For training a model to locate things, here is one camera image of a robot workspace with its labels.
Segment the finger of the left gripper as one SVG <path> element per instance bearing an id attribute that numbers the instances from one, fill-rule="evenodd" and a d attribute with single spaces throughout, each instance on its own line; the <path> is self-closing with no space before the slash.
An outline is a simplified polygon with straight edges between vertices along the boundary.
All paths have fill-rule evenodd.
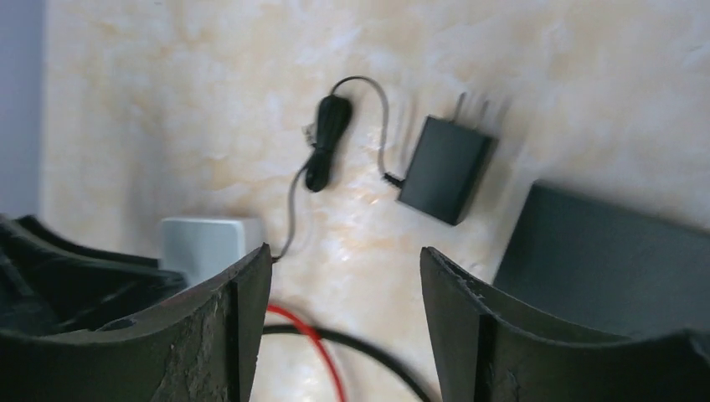
<path id="1" fill-rule="evenodd" d="M 30 336 L 98 330 L 186 287 L 155 259 L 77 245 L 32 215 L 1 218 L 1 328 Z"/>

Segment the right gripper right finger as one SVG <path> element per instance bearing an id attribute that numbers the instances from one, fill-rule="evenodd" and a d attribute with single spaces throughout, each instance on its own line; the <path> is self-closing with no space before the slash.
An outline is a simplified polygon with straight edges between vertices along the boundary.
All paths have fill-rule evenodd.
<path id="1" fill-rule="evenodd" d="M 706 401 L 709 336 L 628 338 L 540 311 L 432 247 L 419 258 L 445 401 Z"/>

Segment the black network switch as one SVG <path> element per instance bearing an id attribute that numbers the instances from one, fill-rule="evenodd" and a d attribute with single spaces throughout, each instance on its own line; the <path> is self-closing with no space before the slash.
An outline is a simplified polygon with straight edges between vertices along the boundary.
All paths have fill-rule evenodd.
<path id="1" fill-rule="evenodd" d="M 535 183 L 494 285 L 548 314 L 602 332 L 705 332 L 709 234 Z"/>

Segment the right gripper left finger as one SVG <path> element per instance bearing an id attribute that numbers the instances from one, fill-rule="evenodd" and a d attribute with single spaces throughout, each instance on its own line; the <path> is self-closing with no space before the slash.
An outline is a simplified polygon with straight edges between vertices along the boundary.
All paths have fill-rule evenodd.
<path id="1" fill-rule="evenodd" d="M 4 401 L 246 401 L 272 256 L 266 244 L 216 276 L 130 315 L 127 327 L 1 334 Z"/>

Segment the white small hub box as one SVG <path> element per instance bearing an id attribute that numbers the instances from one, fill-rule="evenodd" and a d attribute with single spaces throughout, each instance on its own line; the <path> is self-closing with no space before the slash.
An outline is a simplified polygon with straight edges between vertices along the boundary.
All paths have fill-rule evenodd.
<path id="1" fill-rule="evenodd" d="M 177 272 L 187 287 L 221 273 L 265 241 L 258 218 L 175 216 L 160 224 L 158 268 Z"/>

